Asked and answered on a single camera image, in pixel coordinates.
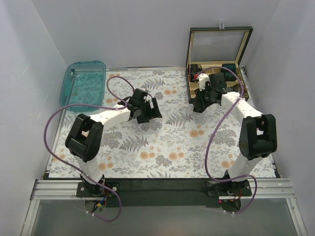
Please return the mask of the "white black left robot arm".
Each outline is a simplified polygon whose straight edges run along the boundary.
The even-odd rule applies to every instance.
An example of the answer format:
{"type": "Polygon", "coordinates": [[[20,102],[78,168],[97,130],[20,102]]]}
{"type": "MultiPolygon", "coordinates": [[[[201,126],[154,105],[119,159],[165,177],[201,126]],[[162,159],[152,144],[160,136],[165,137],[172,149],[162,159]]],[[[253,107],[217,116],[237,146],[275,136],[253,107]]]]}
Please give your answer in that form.
{"type": "Polygon", "coordinates": [[[132,119],[138,124],[161,118],[158,102],[146,91],[135,89],[131,97],[123,99],[109,110],[91,116],[79,114],[66,138],[65,146],[77,157],[80,175],[86,190],[95,197],[104,193],[104,175],[96,156],[100,149],[103,132],[132,119]]]}

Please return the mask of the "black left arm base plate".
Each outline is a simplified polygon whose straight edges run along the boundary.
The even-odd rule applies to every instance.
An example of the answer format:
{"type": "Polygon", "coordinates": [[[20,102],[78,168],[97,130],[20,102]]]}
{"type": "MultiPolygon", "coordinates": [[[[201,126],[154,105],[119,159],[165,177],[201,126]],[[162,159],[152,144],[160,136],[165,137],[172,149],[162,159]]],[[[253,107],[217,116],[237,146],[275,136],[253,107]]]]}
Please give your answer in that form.
{"type": "MultiPolygon", "coordinates": [[[[119,194],[120,190],[120,183],[116,181],[106,181],[104,185],[111,190],[114,190],[117,194],[119,194]]],[[[114,197],[114,195],[104,189],[99,185],[90,184],[88,182],[79,182],[76,191],[76,197],[85,197],[85,198],[92,198],[92,197],[104,197],[105,195],[109,194],[109,197],[114,197]]]]}

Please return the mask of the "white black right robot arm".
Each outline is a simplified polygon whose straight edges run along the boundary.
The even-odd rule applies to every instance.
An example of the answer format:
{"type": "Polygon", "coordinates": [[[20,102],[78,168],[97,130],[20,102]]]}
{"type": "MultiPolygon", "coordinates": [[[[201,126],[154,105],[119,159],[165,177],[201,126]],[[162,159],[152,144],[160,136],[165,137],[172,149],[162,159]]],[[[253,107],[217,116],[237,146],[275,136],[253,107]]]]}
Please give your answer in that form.
{"type": "Polygon", "coordinates": [[[245,87],[238,83],[228,87],[222,72],[207,75],[201,72],[195,90],[195,112],[201,113],[213,104],[219,104],[241,124],[239,137],[240,153],[223,178],[211,179],[207,188],[215,195],[251,195],[248,177],[254,167],[277,150],[276,119],[264,115],[244,98],[245,87]]]}

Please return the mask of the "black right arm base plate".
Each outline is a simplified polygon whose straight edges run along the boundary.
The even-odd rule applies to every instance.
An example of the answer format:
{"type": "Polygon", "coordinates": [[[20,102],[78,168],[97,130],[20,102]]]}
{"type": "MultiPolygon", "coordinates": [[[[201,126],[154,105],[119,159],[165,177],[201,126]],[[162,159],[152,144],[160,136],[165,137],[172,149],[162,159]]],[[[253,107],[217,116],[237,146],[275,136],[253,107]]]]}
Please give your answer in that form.
{"type": "Polygon", "coordinates": [[[208,196],[227,196],[235,197],[245,196],[249,197],[252,195],[251,187],[248,180],[241,182],[215,182],[207,181],[201,185],[202,190],[208,196]]]}

